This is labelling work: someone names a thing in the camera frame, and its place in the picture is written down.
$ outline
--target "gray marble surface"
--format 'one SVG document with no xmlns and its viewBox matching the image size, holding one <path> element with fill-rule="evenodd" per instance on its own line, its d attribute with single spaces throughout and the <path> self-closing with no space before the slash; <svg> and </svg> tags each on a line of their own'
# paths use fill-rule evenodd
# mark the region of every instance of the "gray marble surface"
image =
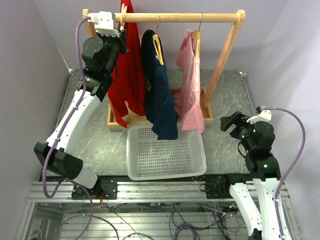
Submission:
<svg viewBox="0 0 320 240">
<path fill-rule="evenodd" d="M 201 70 L 201 85 L 208 86 L 213 70 Z M 169 69 L 168 79 L 171 87 L 181 86 L 183 72 Z M 62 116 L 67 111 L 80 74 L 76 70 L 66 93 Z M 225 70 L 211 100 L 214 116 L 212 125 L 206 125 L 202 140 L 206 155 L 206 174 L 247 173 L 245 161 L 237 151 L 238 141 L 227 132 L 220 131 L 220 117 L 241 111 L 252 116 L 249 97 L 239 71 Z M 126 139 L 127 130 L 110 132 L 107 127 L 108 98 L 106 97 L 89 118 L 78 140 L 74 156 L 84 162 L 84 166 L 97 175 L 127 175 Z"/>
</svg>

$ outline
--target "red sweater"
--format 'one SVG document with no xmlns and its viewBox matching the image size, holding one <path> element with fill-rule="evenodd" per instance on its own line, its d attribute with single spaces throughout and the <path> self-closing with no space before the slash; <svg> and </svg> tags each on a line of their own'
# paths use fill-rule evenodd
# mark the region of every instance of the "red sweater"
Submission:
<svg viewBox="0 0 320 240">
<path fill-rule="evenodd" d="M 121 0 L 127 5 L 127 13 L 134 13 L 131 0 Z M 122 119 L 128 114 L 125 104 L 127 101 L 130 110 L 140 116 L 145 113 L 145 82 L 140 56 L 140 39 L 138 26 L 135 22 L 125 23 L 126 45 L 129 50 L 126 54 L 120 54 L 117 59 L 118 77 L 116 69 L 112 73 L 113 83 L 108 91 L 108 97 L 113 107 L 116 122 L 127 128 L 126 122 Z"/>
</svg>

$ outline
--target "white plastic basket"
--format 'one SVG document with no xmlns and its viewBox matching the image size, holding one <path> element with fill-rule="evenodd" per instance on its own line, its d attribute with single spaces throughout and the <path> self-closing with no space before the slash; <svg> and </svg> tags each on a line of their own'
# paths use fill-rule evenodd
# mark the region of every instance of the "white plastic basket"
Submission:
<svg viewBox="0 0 320 240">
<path fill-rule="evenodd" d="M 178 139 L 157 140 L 153 125 L 129 128 L 126 165 L 132 180 L 154 180 L 199 176 L 206 172 L 201 134 L 184 131 L 178 124 Z"/>
</svg>

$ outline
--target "gray wall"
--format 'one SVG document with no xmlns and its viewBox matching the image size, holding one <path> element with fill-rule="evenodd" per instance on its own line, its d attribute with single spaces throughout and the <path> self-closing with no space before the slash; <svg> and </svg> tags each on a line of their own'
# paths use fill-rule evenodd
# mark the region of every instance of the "gray wall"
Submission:
<svg viewBox="0 0 320 240">
<path fill-rule="evenodd" d="M 0 239 L 15 237 L 42 169 L 33 148 L 54 129 L 68 75 L 35 4 L 1 1 Z"/>
<path fill-rule="evenodd" d="M 288 0 L 131 0 L 136 13 L 235 13 L 246 11 L 246 20 L 234 46 L 226 69 L 246 72 L 282 12 Z M 118 13 L 120 0 L 34 0 L 53 39 L 70 68 L 77 67 L 74 54 L 75 26 L 82 17 L 82 9 L 91 12 Z M 161 23 L 158 28 L 168 68 L 177 68 L 176 55 L 187 28 L 196 29 L 198 23 Z M 139 23 L 139 33 L 156 30 L 156 23 Z M 201 68 L 213 69 L 230 28 L 229 23 L 201 25 Z M 82 30 L 82 41 L 87 37 Z"/>
<path fill-rule="evenodd" d="M 253 104 L 287 108 L 306 128 L 306 144 L 286 185 L 302 236 L 319 239 L 320 216 L 320 1 L 289 0 L 258 57 L 247 73 Z M 288 114 L 273 112 L 273 153 L 282 174 L 301 145 L 299 124 Z"/>
</svg>

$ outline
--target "navy blue shirt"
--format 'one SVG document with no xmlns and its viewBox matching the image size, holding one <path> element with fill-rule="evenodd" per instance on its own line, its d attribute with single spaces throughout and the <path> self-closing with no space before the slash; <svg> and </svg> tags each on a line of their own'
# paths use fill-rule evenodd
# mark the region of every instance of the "navy blue shirt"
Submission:
<svg viewBox="0 0 320 240">
<path fill-rule="evenodd" d="M 151 85 L 145 96 L 145 115 L 153 123 L 152 130 L 158 135 L 158 140 L 175 140 L 178 138 L 178 114 L 168 83 L 166 65 L 160 65 L 156 58 L 152 39 L 154 34 L 152 30 L 145 31 L 140 48 L 143 73 Z"/>
</svg>

